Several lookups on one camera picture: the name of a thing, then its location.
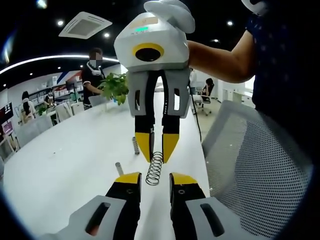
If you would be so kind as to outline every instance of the ceiling air conditioner vent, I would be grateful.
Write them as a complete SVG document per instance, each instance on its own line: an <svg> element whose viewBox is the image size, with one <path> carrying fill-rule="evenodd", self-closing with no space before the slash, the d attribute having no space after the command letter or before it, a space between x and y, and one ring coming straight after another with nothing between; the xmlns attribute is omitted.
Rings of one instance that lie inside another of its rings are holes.
<svg viewBox="0 0 320 240"><path fill-rule="evenodd" d="M82 11L64 27L59 37L88 39L111 24L108 20Z"/></svg>

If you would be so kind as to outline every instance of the coil spring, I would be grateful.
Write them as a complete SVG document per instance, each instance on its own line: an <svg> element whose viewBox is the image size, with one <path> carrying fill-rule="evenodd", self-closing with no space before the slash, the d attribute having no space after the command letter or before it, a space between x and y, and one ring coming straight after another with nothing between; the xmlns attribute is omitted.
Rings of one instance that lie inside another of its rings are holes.
<svg viewBox="0 0 320 240"><path fill-rule="evenodd" d="M163 165L162 152L156 151L150 161L148 173L146 174L145 182L150 186L156 186L160 181L161 168Z"/></svg>
<svg viewBox="0 0 320 240"><path fill-rule="evenodd" d="M140 154L139 146L138 146L138 143L137 143L137 140L136 140L135 136L132 138L132 142L133 142L134 154L135 155Z"/></svg>

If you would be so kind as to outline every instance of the blue polka dot shirt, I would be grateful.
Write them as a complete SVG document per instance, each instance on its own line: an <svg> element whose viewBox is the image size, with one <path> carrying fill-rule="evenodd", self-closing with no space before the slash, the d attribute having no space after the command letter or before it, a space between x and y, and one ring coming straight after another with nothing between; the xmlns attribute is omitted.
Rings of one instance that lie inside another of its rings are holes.
<svg viewBox="0 0 320 240"><path fill-rule="evenodd" d="M252 101L256 109L284 127L312 157L316 150L315 101L305 79L298 41L284 19L253 15L246 26L253 36L256 66Z"/></svg>

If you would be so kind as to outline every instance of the led light strip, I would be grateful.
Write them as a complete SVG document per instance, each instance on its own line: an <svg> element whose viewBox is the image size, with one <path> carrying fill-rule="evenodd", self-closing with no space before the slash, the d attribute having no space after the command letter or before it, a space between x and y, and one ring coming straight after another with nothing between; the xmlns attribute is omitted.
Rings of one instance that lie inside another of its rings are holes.
<svg viewBox="0 0 320 240"><path fill-rule="evenodd" d="M21 61L21 62L15 63L15 64L13 64L11 66L8 66L8 67L0 70L0 74L3 74L4 72L6 72L6 71L8 71L10 69L13 69L13 68L15 68L17 66L20 66L22 64L31 63L31 62L38 61L38 60L63 59L63 58L88 59L89 56L87 56L87 55L54 55L54 56L42 56L42 57L32 58L32 59L29 59L29 60L25 60L25 61ZM109 57L103 57L102 59L105 60L105 61L110 61L110 62L115 62L115 63L119 62L117 59L113 59L113 58L109 58Z"/></svg>

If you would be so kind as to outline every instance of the metal pin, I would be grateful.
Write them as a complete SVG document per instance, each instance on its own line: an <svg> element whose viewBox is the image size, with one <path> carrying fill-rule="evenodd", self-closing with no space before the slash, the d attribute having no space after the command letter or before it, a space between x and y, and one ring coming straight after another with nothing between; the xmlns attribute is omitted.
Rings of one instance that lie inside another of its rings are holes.
<svg viewBox="0 0 320 240"><path fill-rule="evenodd" d="M118 171L120 176L124 174L124 171L122 170L120 162L116 162L115 167L116 167L116 170Z"/></svg>

